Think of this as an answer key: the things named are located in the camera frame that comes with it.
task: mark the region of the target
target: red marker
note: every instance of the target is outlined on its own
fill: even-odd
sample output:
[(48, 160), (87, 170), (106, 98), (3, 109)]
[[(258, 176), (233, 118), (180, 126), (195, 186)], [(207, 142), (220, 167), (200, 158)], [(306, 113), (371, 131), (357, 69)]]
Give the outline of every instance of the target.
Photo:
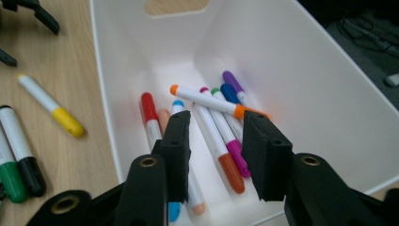
[(150, 148), (152, 149), (157, 139), (162, 139), (161, 129), (156, 116), (155, 104), (152, 95), (144, 92), (141, 95), (141, 104), (143, 106), (144, 118), (147, 126), (147, 136), (149, 138)]

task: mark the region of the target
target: yellow marker cap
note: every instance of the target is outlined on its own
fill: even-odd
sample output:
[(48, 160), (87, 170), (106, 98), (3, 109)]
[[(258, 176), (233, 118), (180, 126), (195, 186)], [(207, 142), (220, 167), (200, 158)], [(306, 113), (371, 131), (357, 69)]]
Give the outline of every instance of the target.
[(81, 137), (85, 133), (82, 125), (80, 125), (80, 123), (77, 122), (64, 108), (56, 108), (56, 110), (52, 112), (52, 116), (62, 125), (62, 127), (75, 137)]

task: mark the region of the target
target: orange marker cap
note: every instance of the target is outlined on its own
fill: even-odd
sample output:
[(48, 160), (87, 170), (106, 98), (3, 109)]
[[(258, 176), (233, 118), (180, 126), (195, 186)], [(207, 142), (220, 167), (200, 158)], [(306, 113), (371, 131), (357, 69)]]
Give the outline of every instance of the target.
[(239, 105), (239, 104), (237, 104), (237, 107), (234, 110), (233, 116), (235, 118), (238, 118), (238, 119), (243, 119), (244, 118), (244, 113), (246, 112), (246, 110), (247, 111), (253, 111), (253, 112), (259, 113), (261, 115), (264, 115), (270, 120), (270, 116), (267, 115), (266, 113), (264, 113), (262, 111), (259, 111), (259, 110), (255, 110), (255, 109), (249, 108), (247, 106)]
[(179, 87), (178, 85), (172, 85), (170, 87), (170, 93), (175, 96), (176, 95), (176, 91), (177, 91), (177, 87)]
[(232, 160), (231, 154), (225, 153), (219, 158), (219, 163), (222, 166), (223, 171), (226, 174), (227, 180), (231, 188), (237, 193), (243, 193), (246, 188), (244, 186), (243, 177), (241, 177), (240, 171), (235, 166), (234, 160)]

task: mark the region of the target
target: red marker cap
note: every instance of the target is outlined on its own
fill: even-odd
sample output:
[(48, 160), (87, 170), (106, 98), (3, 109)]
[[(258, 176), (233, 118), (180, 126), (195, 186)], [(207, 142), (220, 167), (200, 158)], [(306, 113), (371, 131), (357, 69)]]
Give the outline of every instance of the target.
[(141, 95), (141, 104), (143, 105), (146, 122), (150, 120), (158, 120), (158, 117), (156, 116), (155, 104), (153, 103), (152, 95), (149, 92), (144, 92)]

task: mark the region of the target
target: purple marker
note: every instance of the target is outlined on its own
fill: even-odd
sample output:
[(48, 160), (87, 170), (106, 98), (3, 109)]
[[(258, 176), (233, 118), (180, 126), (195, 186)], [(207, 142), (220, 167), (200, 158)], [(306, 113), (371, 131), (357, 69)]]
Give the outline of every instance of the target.
[(235, 94), (237, 95), (237, 98), (240, 101), (241, 105), (252, 106), (252, 104), (246, 97), (244, 89), (237, 82), (237, 79), (235, 79), (234, 75), (232, 75), (232, 73), (229, 71), (225, 71), (222, 74), (222, 76), (225, 83), (230, 84), (232, 86), (232, 89), (235, 91)]
[[(211, 91), (209, 91), (207, 88), (202, 88), (200, 92), (203, 93), (204, 95), (212, 96)], [(241, 144), (235, 138), (223, 114), (219, 111), (213, 110), (212, 108), (209, 108), (209, 112), (211, 113), (211, 116), (214, 119), (217, 130), (219, 131), (220, 135), (223, 138), (223, 141), (226, 144), (227, 150), (229, 151), (229, 153), (232, 156), (232, 159), (234, 160), (235, 166), (237, 166), (238, 170), (240, 171), (243, 177), (245, 178), (250, 177), (250, 171), (247, 167), (247, 162), (246, 160), (244, 160), (243, 156), (241, 156), (241, 150), (242, 150)]]

